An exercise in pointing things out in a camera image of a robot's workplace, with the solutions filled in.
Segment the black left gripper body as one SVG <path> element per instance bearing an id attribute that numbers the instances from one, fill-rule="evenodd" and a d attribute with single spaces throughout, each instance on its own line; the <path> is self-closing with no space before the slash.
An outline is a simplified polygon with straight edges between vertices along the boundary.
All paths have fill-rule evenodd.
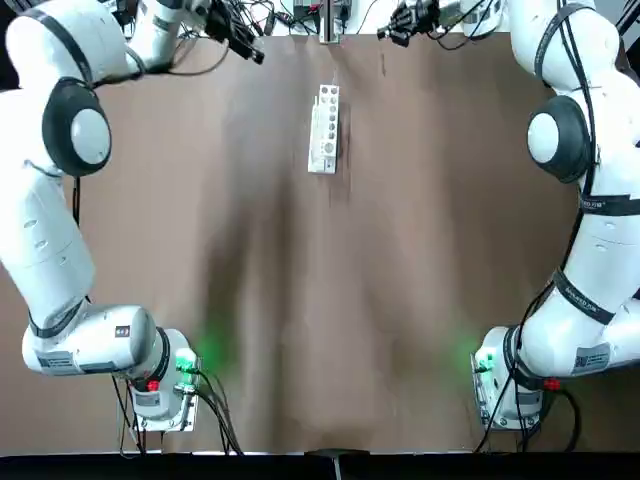
<path id="1" fill-rule="evenodd" d="M 216 41 L 242 40 L 242 25 L 227 1 L 213 0 L 208 7 L 206 34 Z"/>

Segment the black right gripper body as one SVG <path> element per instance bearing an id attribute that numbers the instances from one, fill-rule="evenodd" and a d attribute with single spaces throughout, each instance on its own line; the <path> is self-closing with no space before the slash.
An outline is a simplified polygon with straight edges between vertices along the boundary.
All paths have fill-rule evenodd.
<path id="1" fill-rule="evenodd" d="M 438 0 L 417 0 L 409 10 L 412 31 L 434 31 L 440 25 Z"/>

